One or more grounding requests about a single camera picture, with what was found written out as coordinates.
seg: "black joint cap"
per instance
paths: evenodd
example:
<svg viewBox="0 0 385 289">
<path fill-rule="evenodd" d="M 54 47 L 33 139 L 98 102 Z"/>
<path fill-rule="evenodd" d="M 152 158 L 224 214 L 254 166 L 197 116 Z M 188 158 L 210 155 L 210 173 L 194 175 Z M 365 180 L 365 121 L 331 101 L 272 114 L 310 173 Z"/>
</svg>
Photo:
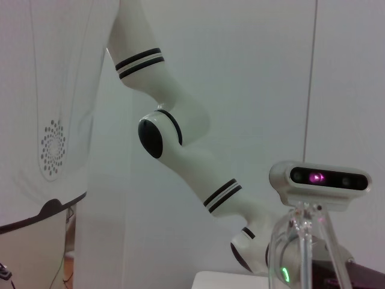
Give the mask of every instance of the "black joint cap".
<svg viewBox="0 0 385 289">
<path fill-rule="evenodd" d="M 253 272 L 251 271 L 250 267 L 247 265 L 246 261 L 242 258 L 242 256 L 239 254 L 238 250 L 236 249 L 236 247 L 234 246 L 233 243 L 230 243 L 230 246 L 231 246 L 231 251 L 233 252 L 234 254 L 234 257 L 235 259 L 238 261 L 238 263 L 240 263 L 240 265 L 245 268 L 247 271 L 249 272 Z"/>
<path fill-rule="evenodd" d="M 139 139 L 145 150 L 154 158 L 160 158 L 163 152 L 161 132 L 156 125 L 147 119 L 142 119 L 138 126 Z"/>
</svg>

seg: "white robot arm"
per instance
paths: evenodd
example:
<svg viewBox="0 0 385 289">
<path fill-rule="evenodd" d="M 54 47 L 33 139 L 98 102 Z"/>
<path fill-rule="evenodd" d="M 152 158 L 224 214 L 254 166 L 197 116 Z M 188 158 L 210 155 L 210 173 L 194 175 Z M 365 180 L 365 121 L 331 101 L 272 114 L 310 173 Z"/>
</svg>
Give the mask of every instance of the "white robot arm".
<svg viewBox="0 0 385 289">
<path fill-rule="evenodd" d="M 277 217 L 241 190 L 208 151 L 189 148 L 207 133 L 208 112 L 169 74 L 140 0 L 121 1 L 108 50 L 123 84 L 158 103 L 139 123 L 146 151 L 183 178 L 213 216 L 246 219 L 247 227 L 232 240 L 233 253 L 249 271 L 266 272 L 265 252 Z"/>
</svg>

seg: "white robot body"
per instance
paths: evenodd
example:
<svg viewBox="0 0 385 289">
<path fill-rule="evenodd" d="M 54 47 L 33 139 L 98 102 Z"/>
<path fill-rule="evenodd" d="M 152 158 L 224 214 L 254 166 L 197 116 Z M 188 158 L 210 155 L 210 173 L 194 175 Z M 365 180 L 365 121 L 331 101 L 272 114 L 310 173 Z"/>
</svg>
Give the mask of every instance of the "white robot body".
<svg viewBox="0 0 385 289">
<path fill-rule="evenodd" d="M 92 112 L 119 1 L 0 7 L 2 227 L 87 191 Z"/>
</svg>

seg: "white wall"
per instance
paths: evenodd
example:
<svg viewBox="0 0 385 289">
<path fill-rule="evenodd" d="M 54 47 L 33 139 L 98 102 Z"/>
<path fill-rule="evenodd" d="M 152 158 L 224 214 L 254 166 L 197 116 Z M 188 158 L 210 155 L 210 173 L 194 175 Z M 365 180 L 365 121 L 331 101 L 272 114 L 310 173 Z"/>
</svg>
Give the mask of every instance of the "white wall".
<svg viewBox="0 0 385 289">
<path fill-rule="evenodd" d="M 212 129 L 196 146 L 211 149 L 261 202 L 286 210 L 268 171 L 303 156 L 314 1 L 143 4 L 172 74 L 210 111 Z M 137 123 L 156 104 L 130 94 L 106 57 L 75 285 L 191 288 L 201 270 L 245 273 L 229 246 L 243 222 L 212 218 L 174 172 L 144 151 Z"/>
<path fill-rule="evenodd" d="M 367 171 L 373 189 L 332 215 L 340 243 L 385 272 L 385 2 L 319 1 L 306 161 Z"/>
</svg>

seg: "transparent stand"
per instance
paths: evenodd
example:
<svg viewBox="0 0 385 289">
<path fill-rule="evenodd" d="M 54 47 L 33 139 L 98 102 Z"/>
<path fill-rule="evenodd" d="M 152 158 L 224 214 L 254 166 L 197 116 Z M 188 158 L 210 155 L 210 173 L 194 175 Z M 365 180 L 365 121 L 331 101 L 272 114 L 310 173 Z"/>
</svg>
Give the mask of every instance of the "transparent stand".
<svg viewBox="0 0 385 289">
<path fill-rule="evenodd" d="M 352 289 L 339 252 L 328 211 L 319 204 L 300 202 L 274 226 L 269 247 L 270 289 L 312 289 L 313 224 L 317 223 L 341 289 Z"/>
</svg>

